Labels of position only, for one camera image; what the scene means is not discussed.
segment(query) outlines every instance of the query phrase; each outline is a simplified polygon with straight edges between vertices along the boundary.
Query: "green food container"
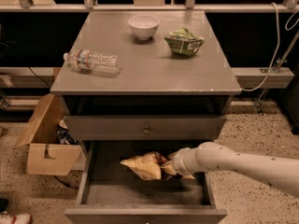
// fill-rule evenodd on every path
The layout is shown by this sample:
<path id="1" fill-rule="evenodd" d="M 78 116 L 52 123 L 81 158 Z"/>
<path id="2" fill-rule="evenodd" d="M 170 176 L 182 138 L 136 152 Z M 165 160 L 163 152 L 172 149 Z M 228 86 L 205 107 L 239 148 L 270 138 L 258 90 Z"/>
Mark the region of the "green food container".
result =
<path id="1" fill-rule="evenodd" d="M 187 28 L 170 33 L 164 39 L 172 52 L 186 56 L 193 56 L 205 41 L 203 37 L 196 37 Z"/>

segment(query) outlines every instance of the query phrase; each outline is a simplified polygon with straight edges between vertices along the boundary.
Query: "box flap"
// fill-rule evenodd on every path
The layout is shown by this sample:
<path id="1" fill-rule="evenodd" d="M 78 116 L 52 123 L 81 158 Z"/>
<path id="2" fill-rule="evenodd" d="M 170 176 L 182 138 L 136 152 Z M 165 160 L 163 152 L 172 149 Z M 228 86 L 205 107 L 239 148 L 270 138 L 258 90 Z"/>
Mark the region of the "box flap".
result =
<path id="1" fill-rule="evenodd" d="M 58 97 L 47 94 L 42 97 L 29 119 L 26 127 L 19 136 L 14 148 L 30 143 L 58 143 L 57 125 L 64 118 L 64 111 Z"/>
<path id="2" fill-rule="evenodd" d="M 28 175 L 68 175 L 82 152 L 81 146 L 30 144 Z"/>

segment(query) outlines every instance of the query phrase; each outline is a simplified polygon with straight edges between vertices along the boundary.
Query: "drawer handle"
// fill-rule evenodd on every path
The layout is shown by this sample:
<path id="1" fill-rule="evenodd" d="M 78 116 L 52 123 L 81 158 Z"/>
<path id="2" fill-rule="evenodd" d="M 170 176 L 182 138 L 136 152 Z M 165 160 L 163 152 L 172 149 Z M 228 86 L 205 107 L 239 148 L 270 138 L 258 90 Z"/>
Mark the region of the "drawer handle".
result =
<path id="1" fill-rule="evenodd" d="M 148 127 L 145 127 L 143 130 L 143 134 L 145 134 L 145 135 L 150 134 L 150 129 Z"/>

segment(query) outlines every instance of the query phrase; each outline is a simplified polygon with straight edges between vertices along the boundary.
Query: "plastic water bottle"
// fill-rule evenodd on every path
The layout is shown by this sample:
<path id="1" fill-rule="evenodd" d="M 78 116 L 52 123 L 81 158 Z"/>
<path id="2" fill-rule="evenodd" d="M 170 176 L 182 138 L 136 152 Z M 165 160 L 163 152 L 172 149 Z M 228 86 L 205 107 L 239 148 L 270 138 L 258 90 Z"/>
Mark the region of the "plastic water bottle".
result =
<path id="1" fill-rule="evenodd" d="M 99 74 L 117 74 L 121 70 L 117 55 L 89 49 L 65 53 L 64 60 L 75 68 L 91 70 Z"/>

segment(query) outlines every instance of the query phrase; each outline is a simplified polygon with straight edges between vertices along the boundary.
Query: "drawer front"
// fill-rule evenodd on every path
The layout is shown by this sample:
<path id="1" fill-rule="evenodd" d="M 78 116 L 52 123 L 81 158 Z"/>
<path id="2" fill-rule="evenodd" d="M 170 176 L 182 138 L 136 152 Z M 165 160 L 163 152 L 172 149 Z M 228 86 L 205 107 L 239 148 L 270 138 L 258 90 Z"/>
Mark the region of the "drawer front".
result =
<path id="1" fill-rule="evenodd" d="M 219 223 L 225 216 L 226 212 L 221 210 L 206 210 L 193 215 L 179 215 L 177 210 L 172 210 L 172 215 L 160 214 L 153 215 L 137 215 L 134 214 L 119 214 L 115 210 L 113 215 L 100 215 L 94 209 L 67 209 L 65 215 L 74 224 L 216 224 Z"/>
<path id="2" fill-rule="evenodd" d="M 78 140 L 214 140 L 225 116 L 65 116 Z"/>

